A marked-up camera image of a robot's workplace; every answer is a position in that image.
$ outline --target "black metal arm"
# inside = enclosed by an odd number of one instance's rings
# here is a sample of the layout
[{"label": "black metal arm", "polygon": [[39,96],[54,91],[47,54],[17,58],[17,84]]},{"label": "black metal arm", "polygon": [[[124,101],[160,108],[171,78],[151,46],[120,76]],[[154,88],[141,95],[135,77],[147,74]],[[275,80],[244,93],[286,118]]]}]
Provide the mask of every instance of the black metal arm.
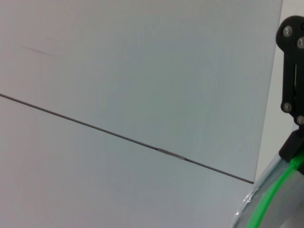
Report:
[{"label": "black metal arm", "polygon": [[[304,17],[285,19],[276,33],[276,43],[284,52],[281,109],[299,126],[279,152],[282,159],[290,162],[304,149]],[[299,171],[304,175],[304,166]]]}]

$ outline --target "green tube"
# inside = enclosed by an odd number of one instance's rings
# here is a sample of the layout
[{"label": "green tube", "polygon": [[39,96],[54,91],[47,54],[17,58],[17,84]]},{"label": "green tube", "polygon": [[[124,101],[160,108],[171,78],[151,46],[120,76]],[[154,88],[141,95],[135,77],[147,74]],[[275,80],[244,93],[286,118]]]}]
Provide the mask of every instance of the green tube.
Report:
[{"label": "green tube", "polygon": [[294,172],[304,163],[304,152],[300,152],[295,156],[289,163],[286,171],[278,178],[278,180],[273,183],[273,185],[265,193],[259,204],[257,205],[255,211],[250,217],[246,228],[258,228],[262,222],[262,219],[276,193],[283,185],[283,183],[292,176]]}]

